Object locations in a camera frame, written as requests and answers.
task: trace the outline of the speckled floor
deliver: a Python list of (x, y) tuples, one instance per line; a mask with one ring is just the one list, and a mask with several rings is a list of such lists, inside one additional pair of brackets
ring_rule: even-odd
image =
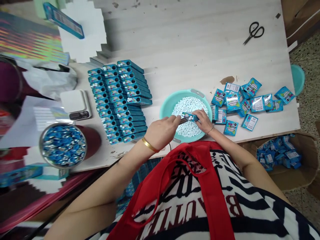
[[(304, 89), (297, 97), (301, 130), (319, 138), (315, 121), (320, 120), (320, 31), (290, 53), (290, 62), (302, 67), (306, 75)], [(319, 141), (316, 146), (320, 153)], [(306, 188), (285, 192), (285, 195), (320, 231), (320, 201)]]

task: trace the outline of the bracelet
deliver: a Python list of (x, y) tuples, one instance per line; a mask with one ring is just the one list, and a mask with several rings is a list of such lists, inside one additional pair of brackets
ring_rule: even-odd
[[(209, 131), (209, 132), (211, 132), (211, 130), (213, 129), (213, 127), (214, 127), (214, 126), (212, 126), (212, 128), (210, 129), (210, 131)], [(207, 135), (209, 132), (207, 132), (207, 133), (206, 133), (206, 135)]]
[(154, 151), (156, 153), (160, 152), (160, 150), (155, 149), (150, 143), (148, 143), (147, 140), (144, 137), (142, 138), (142, 142), (144, 143), (144, 145), (146, 145), (152, 151)]

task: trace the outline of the teal plastic basin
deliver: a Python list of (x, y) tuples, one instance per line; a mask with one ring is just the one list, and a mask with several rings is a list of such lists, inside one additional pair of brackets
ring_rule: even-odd
[[(196, 97), (200, 99), (204, 103), (204, 105), (206, 105), (208, 109), (209, 119), (212, 121), (212, 110), (210, 104), (208, 103), (206, 96), (196, 89), (181, 90), (172, 93), (169, 97), (167, 97), (160, 109), (160, 119), (164, 117), (170, 117), (173, 112), (174, 106), (184, 97)], [(204, 135), (205, 133), (201, 132), (200, 134), (193, 137), (183, 137), (176, 133), (173, 140), (178, 143), (189, 143), (199, 140)]]
[(303, 90), (306, 77), (303, 69), (298, 65), (291, 64), (291, 73), (293, 78), (295, 95), (298, 96)]

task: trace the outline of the digital scale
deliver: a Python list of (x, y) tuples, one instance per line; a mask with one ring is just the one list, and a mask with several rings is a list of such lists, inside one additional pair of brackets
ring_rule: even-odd
[(70, 120), (79, 121), (92, 117), (87, 93), (84, 90), (72, 90), (60, 94), (64, 111)]

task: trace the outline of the white candy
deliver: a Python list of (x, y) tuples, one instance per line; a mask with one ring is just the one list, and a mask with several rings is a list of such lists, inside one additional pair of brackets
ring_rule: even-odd
[[(175, 106), (172, 115), (180, 115), (182, 112), (193, 112), (195, 110), (204, 109), (208, 114), (208, 109), (204, 103), (195, 97), (185, 97), (181, 99)], [(198, 128), (195, 122), (186, 122), (178, 126), (177, 131), (179, 135), (184, 137), (193, 137), (200, 134), (202, 131)]]

